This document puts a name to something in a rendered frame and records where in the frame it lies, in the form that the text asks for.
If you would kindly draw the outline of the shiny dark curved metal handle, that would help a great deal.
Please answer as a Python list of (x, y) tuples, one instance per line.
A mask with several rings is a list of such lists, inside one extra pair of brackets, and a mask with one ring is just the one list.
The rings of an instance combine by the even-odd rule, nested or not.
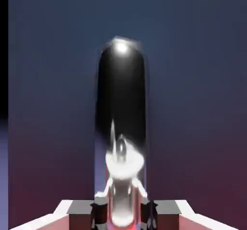
[(97, 67), (96, 230), (150, 230), (146, 159), (145, 59), (137, 41), (116, 36), (104, 46)]

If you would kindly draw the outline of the dark blue cabinet door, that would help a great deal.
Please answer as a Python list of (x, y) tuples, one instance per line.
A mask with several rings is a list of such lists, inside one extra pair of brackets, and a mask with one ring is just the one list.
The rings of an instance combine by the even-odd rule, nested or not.
[(247, 0), (9, 0), (9, 226), (93, 196), (114, 36), (147, 59), (150, 195), (247, 230)]

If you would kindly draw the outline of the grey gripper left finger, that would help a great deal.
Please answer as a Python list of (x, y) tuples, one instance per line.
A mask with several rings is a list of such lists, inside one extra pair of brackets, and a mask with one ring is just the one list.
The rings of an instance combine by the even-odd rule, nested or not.
[(108, 230), (105, 199), (62, 200), (47, 214), (10, 230)]

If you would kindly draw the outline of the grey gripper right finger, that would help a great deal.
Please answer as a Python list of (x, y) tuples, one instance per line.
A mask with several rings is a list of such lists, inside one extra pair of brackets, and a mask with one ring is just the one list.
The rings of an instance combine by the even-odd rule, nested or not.
[(236, 228), (195, 213), (186, 200), (143, 201), (140, 230), (236, 230)]

